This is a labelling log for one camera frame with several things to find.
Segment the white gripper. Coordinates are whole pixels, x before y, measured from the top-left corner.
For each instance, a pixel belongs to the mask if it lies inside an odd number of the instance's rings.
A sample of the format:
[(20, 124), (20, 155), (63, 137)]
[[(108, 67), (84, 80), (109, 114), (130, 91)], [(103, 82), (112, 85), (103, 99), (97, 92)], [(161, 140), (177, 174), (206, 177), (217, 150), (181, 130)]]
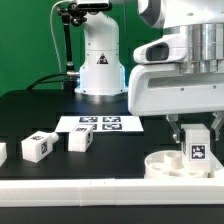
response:
[(204, 60), (199, 55), (200, 46), (189, 45), (184, 34), (165, 35), (134, 51), (128, 110), (137, 116), (167, 115), (176, 143), (177, 114), (214, 112), (216, 141), (224, 124), (223, 44), (213, 42)]

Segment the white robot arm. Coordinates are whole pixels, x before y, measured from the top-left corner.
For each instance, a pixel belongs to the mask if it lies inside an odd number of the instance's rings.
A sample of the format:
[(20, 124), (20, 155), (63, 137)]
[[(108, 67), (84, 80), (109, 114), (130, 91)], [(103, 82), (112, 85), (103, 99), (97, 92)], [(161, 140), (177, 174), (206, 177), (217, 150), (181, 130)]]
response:
[(162, 38), (134, 51), (128, 109), (165, 115), (180, 136), (178, 116), (212, 112), (224, 124), (224, 0), (138, 0), (138, 14)]

